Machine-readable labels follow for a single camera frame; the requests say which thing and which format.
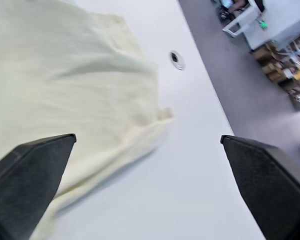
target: white desk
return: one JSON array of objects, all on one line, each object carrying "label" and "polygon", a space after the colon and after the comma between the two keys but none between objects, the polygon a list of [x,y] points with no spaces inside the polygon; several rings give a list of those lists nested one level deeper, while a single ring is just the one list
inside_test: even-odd
[{"label": "white desk", "polygon": [[[160,104],[175,123],[153,154],[56,219],[51,240],[263,240],[223,146],[232,134],[177,0],[77,0],[124,15],[159,67]],[[168,58],[176,50],[186,69]]]}]

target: fabric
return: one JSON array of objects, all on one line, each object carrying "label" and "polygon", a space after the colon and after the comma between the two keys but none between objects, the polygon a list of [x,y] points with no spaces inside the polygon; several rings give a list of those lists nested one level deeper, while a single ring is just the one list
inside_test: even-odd
[{"label": "fabric", "polygon": [[15,146],[75,133],[54,200],[60,208],[156,147],[172,122],[159,109],[157,67],[124,19],[56,0],[0,1],[0,159]]}]

